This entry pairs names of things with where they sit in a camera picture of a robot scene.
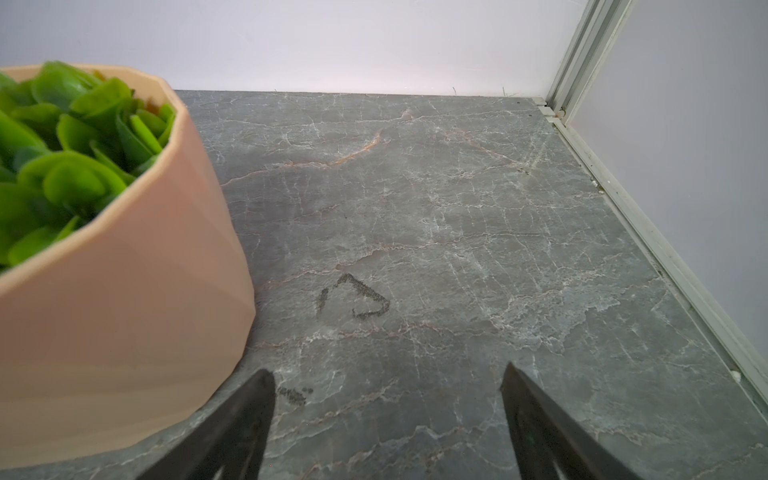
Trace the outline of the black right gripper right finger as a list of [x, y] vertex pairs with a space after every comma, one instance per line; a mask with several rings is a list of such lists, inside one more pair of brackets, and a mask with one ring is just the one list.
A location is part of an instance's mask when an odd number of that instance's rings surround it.
[[513, 363], [500, 393], [523, 479], [640, 479]]

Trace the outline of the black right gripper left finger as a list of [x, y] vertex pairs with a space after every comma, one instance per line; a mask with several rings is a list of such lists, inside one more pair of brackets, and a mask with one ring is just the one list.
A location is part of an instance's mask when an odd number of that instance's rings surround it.
[[256, 479], [276, 404], [272, 372], [258, 370], [187, 438], [143, 472], [151, 479]]

